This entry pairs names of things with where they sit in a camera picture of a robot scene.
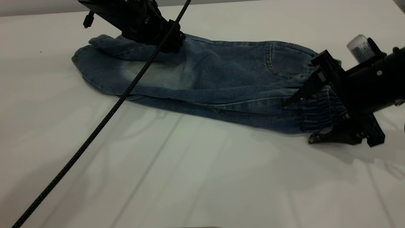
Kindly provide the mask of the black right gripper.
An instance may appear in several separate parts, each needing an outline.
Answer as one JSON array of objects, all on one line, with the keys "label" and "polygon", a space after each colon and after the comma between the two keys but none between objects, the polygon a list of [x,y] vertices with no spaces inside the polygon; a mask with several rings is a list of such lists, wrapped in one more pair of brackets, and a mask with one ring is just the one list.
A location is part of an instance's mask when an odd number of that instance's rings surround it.
[{"label": "black right gripper", "polygon": [[344,120],[327,133],[312,134],[308,143],[358,145],[366,139],[370,147],[383,144],[386,136],[374,113],[404,103],[404,52],[404,48],[395,47],[390,55],[382,53],[344,71],[324,51],[311,61],[319,70],[283,102],[283,107],[332,88],[346,109]]}]

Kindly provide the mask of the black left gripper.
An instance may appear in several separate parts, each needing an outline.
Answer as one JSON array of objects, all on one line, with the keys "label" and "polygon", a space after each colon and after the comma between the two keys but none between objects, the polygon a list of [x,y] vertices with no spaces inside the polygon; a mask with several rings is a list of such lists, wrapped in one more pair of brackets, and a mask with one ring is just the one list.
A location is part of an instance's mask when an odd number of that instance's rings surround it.
[{"label": "black left gripper", "polygon": [[146,45],[160,45],[163,53],[178,53],[186,38],[180,25],[166,20],[155,0],[80,0],[89,13],[84,27],[92,25],[94,15],[121,31],[124,38]]}]

